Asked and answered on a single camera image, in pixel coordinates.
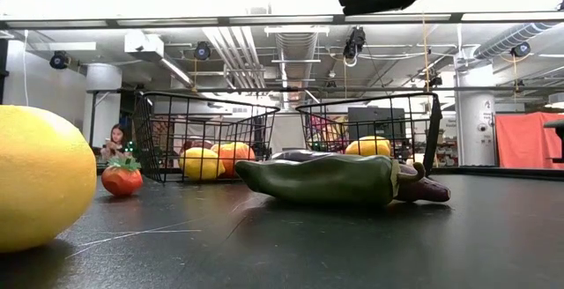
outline red curtain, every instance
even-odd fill
[[[545,122],[564,119],[564,115],[533,113],[495,116],[495,131],[500,153],[500,166],[507,168],[564,169],[552,158],[562,156],[562,143],[554,129],[545,129]]]

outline long black hair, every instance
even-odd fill
[[[125,133],[125,128],[120,123],[117,123],[116,125],[114,125],[114,127],[112,127],[112,129],[109,131],[109,140],[112,141],[112,143],[114,143],[114,144],[118,144],[114,141],[114,137],[112,136],[112,133],[114,132],[114,130],[120,130],[123,134],[122,142],[120,144],[121,145],[127,144],[127,135]]]

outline lemon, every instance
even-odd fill
[[[178,166],[192,180],[214,180],[226,169],[217,153],[202,147],[194,147],[181,153]]]
[[[8,105],[0,105],[0,143],[0,252],[45,244],[92,202],[92,149],[61,116]]]
[[[346,147],[346,154],[358,154],[360,156],[382,155],[390,156],[391,144],[384,137],[366,136],[353,141]]]

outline wire basket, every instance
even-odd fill
[[[430,173],[442,119],[435,93],[340,100],[296,108],[306,147],[423,162]]]
[[[175,93],[138,93],[133,137],[157,182],[237,180],[234,163],[271,155],[277,107]]]

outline girl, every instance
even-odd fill
[[[102,158],[104,160],[109,160],[114,156],[122,157],[131,156],[131,152],[125,151],[125,144],[127,140],[125,138],[125,129],[122,125],[117,123],[112,127],[110,139],[106,141],[104,148],[100,151]]]

